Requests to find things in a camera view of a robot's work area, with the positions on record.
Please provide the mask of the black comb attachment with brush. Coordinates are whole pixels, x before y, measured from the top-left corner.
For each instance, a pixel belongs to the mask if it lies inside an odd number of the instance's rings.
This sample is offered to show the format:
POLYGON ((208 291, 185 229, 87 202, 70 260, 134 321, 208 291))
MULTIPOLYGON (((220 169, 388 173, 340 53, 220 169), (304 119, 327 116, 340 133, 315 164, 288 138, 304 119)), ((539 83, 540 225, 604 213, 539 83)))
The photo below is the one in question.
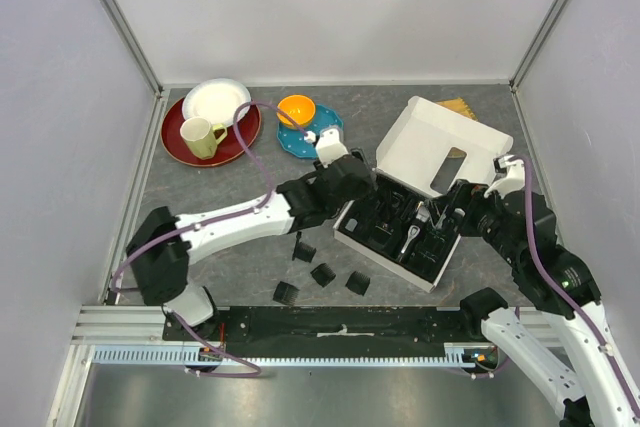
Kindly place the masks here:
POLYGON ((297 232, 295 237, 295 245, 292 252, 293 260, 300 260, 305 263, 311 263, 316 255, 317 249, 302 241, 302 233, 297 232))

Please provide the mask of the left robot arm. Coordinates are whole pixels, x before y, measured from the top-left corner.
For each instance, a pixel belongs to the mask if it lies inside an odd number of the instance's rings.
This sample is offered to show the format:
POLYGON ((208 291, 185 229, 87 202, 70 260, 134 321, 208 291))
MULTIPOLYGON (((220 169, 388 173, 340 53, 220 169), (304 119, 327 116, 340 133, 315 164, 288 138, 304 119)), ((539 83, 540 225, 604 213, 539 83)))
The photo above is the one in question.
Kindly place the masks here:
POLYGON ((372 170, 353 149, 326 166, 317 161, 312 172, 241 204, 183 215, 158 207, 129 241, 125 265, 145 306, 176 313, 190 334, 208 340, 220 318, 208 290, 189 279, 193 264, 255 239, 318 227, 374 189, 372 170))

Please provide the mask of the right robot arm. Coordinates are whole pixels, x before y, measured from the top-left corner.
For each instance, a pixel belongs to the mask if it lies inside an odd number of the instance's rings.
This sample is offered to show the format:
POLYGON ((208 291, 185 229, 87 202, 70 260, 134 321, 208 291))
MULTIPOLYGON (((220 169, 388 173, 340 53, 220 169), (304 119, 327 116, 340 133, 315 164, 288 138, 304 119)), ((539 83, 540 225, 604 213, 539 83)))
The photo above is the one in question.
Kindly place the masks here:
POLYGON ((437 223, 478 237, 510 266, 518 290, 542 314, 569 358, 563 364, 484 288, 462 300, 458 328, 496 345, 545 396, 562 426, 636 426, 639 387, 609 327, 588 266, 559 244, 556 216, 527 180, 457 181, 431 200, 437 223))

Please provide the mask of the grey hair clipper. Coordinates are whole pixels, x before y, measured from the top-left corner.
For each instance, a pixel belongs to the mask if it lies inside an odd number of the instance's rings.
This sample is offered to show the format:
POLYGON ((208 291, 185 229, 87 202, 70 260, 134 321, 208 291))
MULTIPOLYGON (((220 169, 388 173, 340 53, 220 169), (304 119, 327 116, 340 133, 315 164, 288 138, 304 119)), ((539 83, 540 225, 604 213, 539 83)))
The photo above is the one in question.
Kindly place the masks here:
POLYGON ((434 225, 429 204, 420 202, 416 208, 415 215, 409 225, 406 239, 398 254, 398 261, 402 262, 408 255, 410 247, 417 240, 419 234, 427 227, 434 225))

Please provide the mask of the black plastic tray insert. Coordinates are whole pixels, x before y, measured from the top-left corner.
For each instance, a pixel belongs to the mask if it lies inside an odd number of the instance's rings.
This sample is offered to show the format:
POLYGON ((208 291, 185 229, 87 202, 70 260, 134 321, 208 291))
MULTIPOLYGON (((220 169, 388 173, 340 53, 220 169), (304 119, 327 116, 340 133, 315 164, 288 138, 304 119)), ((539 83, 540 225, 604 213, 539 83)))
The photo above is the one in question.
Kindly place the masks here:
POLYGON ((459 243, 459 234, 427 227, 399 262, 398 254, 418 204, 429 204, 431 199, 381 173, 376 184, 374 192, 343 209, 334 224, 335 239, 421 290, 433 291, 459 243), (345 229, 350 219, 358 222, 354 231, 345 229))

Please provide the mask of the white cardboard box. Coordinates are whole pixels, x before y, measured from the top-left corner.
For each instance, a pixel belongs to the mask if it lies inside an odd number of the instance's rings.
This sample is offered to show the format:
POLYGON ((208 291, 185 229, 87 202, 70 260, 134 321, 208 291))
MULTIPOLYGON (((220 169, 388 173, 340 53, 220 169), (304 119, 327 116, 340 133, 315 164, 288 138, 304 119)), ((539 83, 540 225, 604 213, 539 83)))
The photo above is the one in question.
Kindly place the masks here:
POLYGON ((494 159, 512 146, 510 135, 414 96, 378 145, 373 172, 432 199, 447 191, 438 179, 492 183, 494 159))

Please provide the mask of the blue dotted plate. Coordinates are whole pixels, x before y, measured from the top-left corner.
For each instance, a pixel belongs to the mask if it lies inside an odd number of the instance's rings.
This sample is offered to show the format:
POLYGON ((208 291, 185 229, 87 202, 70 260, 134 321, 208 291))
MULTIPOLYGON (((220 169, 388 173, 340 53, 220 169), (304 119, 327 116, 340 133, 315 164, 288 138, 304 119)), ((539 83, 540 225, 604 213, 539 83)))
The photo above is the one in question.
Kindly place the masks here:
MULTIPOLYGON (((342 118, 335 110, 322 104, 317 104, 315 116, 306 129, 319 135, 322 130, 332 126, 343 129, 344 122, 342 118)), ((298 130, 289 129, 280 123, 277 129, 277 139, 282 149, 294 157, 305 160, 317 159, 315 148, 304 140, 303 135, 298 130)))

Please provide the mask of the orange bowl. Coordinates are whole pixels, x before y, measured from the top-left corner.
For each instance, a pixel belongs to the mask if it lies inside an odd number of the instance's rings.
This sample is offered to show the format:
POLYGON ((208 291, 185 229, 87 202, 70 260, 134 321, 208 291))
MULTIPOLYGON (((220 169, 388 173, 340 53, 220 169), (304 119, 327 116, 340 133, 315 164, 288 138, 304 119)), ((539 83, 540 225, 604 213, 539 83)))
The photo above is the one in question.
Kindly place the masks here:
POLYGON ((315 102, 305 95, 294 94, 283 98, 277 105, 277 117, 280 124, 289 129, 295 129, 293 119, 300 127, 307 127, 316 115, 315 102))

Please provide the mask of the black comb attachment right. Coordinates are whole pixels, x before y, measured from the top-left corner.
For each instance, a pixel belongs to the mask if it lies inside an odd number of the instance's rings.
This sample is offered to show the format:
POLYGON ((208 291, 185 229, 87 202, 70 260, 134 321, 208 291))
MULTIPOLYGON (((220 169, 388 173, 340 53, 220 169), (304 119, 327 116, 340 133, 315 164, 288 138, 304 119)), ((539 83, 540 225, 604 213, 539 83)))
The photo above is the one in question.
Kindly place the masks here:
POLYGON ((359 296, 364 296, 370 286, 370 282, 371 279, 368 275, 359 271, 353 271, 350 274, 345 287, 359 296))

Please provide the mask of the black comb attachment front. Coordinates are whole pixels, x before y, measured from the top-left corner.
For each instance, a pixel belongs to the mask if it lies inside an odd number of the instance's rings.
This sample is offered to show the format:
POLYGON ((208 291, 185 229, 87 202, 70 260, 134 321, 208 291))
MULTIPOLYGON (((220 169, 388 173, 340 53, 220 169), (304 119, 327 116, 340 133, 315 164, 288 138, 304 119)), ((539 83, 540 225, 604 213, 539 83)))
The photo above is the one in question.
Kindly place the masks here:
POLYGON ((295 304, 300 290, 287 282, 280 281, 272 295, 272 300, 282 305, 292 306, 295 304))

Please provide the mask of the white paper plate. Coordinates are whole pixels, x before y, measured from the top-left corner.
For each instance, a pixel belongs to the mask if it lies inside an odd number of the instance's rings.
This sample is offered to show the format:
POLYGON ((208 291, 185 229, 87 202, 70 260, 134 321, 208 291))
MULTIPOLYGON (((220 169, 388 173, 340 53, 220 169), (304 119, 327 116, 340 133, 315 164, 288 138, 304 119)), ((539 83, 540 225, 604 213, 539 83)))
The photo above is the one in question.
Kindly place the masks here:
POLYGON ((212 79, 190 90, 183 100, 182 115, 185 120, 203 117, 211 124, 231 127, 238 107, 244 105, 238 114, 241 119, 248 112, 250 101, 249 90, 240 82, 228 78, 212 79))

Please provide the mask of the cream mug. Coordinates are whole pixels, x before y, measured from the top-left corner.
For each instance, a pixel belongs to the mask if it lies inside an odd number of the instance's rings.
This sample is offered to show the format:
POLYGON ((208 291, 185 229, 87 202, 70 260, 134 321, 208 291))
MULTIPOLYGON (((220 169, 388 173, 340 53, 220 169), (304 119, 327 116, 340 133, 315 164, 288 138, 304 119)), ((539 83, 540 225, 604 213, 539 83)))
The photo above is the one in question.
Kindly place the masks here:
POLYGON ((182 123, 179 133, 190 152, 198 159, 206 160, 216 155, 219 145, 228 135, 228 129, 204 117, 193 117, 182 123))

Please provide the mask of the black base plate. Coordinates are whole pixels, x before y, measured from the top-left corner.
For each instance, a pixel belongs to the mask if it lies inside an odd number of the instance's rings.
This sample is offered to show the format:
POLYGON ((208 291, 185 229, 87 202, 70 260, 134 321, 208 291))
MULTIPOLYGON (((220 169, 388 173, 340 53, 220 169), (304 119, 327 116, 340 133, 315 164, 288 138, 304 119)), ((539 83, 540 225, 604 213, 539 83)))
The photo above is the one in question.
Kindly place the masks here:
POLYGON ((436 307, 234 306, 194 331, 243 358, 439 355, 445 344, 488 342, 461 310, 436 307))

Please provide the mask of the right aluminium frame post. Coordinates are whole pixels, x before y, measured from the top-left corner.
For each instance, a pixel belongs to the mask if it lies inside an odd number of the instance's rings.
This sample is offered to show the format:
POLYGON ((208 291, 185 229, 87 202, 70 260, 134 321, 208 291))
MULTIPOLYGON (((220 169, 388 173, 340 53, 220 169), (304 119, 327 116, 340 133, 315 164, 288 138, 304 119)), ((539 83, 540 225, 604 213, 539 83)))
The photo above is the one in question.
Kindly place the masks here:
POLYGON ((559 22, 562 14, 568 7, 571 0, 553 0, 548 8, 545 16, 538 29, 536 30, 529 46, 527 47, 521 61, 514 74, 509 80, 510 91, 515 94, 531 67, 534 61, 539 56, 543 47, 545 46, 548 38, 553 33, 557 23, 559 22))

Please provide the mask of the aluminium frame post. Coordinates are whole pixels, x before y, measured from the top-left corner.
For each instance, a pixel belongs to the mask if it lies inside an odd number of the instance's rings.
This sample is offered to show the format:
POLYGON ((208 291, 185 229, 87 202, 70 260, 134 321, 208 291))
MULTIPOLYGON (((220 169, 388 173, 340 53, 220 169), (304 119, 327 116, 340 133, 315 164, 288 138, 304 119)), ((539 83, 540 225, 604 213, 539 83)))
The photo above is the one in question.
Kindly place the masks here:
POLYGON ((136 35, 133 32, 126 16, 121 9, 117 0, 99 0, 103 6, 107 16, 111 20, 115 30, 117 31, 120 39, 122 40, 127 51, 131 54, 134 63, 138 70, 142 74, 145 82, 154 92, 156 96, 160 96, 163 93, 162 82, 154 72, 150 61, 143 52, 142 46, 139 43, 136 35))
POLYGON ((514 74, 509 80, 510 91, 515 94, 531 67, 534 61, 539 56, 543 47, 545 46, 548 38, 553 33, 557 23, 559 22, 562 14, 568 7, 571 0, 553 0, 548 8, 545 16, 538 29, 536 30, 529 46, 527 47, 521 61, 514 74))

